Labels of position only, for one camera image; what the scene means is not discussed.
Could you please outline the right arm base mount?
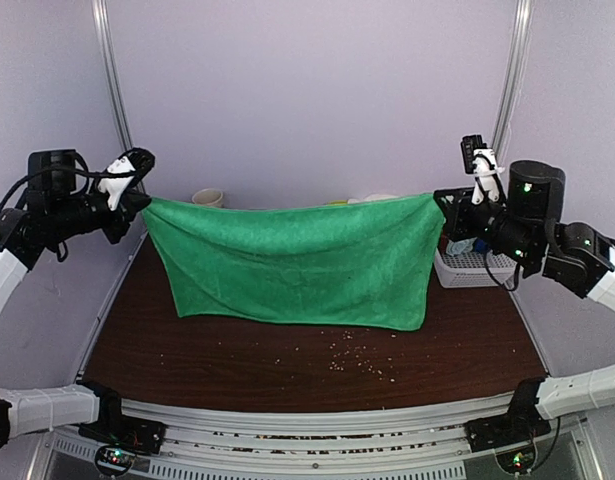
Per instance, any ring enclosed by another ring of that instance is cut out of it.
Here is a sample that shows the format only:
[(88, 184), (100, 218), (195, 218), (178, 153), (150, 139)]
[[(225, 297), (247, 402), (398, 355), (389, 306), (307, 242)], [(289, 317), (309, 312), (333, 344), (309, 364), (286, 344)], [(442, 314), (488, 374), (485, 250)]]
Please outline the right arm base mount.
[(531, 443), (536, 437), (551, 432), (546, 420), (528, 420), (498, 415), (475, 419), (464, 425), (466, 438), (473, 453), (501, 449), (510, 445)]

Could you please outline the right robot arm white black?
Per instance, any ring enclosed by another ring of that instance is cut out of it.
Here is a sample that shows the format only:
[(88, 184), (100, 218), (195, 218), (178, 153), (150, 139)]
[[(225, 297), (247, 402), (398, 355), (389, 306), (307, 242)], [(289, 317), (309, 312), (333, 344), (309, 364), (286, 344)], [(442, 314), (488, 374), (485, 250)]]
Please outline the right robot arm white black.
[[(615, 312), (615, 240), (586, 223), (560, 218), (566, 175), (534, 160), (511, 163), (505, 199), (490, 200), (482, 184), (437, 190), (433, 198), (452, 241), (478, 238), (521, 269), (555, 281)], [(570, 413), (615, 405), (615, 364), (568, 377), (522, 381), (501, 415), (466, 423), (473, 450), (523, 442), (550, 432)]]

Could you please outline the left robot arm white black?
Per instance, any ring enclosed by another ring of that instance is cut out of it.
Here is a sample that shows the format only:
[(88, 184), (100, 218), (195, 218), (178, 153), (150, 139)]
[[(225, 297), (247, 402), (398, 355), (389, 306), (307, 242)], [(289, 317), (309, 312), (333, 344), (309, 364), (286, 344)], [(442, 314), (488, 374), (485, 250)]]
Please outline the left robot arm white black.
[[(64, 262), (67, 241), (94, 231), (119, 243), (151, 202), (138, 185), (154, 165), (154, 155), (143, 148), (126, 151), (100, 172), (74, 149), (31, 153), (27, 175), (0, 202), (0, 316), (44, 252)], [(135, 437), (120, 395), (96, 382), (0, 388), (0, 450), (18, 436), (64, 425), (93, 429), (110, 444)]]

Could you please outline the green microfiber towel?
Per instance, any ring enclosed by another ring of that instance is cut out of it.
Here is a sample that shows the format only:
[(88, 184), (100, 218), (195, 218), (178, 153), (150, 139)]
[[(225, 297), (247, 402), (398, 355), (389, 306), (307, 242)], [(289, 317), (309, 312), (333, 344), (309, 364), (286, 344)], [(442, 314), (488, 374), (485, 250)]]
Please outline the green microfiber towel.
[(443, 215), (428, 194), (288, 210), (144, 210), (181, 317), (415, 331)]

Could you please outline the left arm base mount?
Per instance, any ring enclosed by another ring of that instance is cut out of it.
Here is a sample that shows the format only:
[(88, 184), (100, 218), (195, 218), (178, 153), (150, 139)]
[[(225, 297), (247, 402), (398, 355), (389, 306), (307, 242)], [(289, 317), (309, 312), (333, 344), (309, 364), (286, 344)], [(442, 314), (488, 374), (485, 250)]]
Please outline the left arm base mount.
[(141, 455), (159, 454), (165, 432), (166, 425), (162, 422), (137, 417), (126, 417), (120, 427), (111, 427), (102, 422), (78, 426), (78, 434), (85, 438), (117, 445)]

